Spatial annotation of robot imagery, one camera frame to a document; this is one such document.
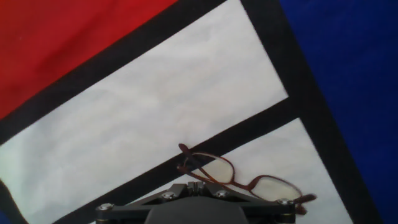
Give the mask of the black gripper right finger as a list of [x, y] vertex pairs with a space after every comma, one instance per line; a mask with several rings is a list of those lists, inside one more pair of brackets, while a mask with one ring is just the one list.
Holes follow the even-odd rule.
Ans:
[[212, 198], [210, 204], [201, 203], [197, 209], [209, 214], [215, 223], [237, 224], [294, 224], [295, 204], [278, 199], [268, 202], [216, 184], [197, 183], [197, 196]]

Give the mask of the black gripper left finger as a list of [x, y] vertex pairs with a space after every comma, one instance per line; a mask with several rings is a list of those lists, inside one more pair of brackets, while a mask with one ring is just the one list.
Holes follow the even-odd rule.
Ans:
[[157, 205], [192, 196], [194, 184], [173, 184], [169, 189], [127, 205], [104, 203], [95, 209], [96, 224], [144, 224]]

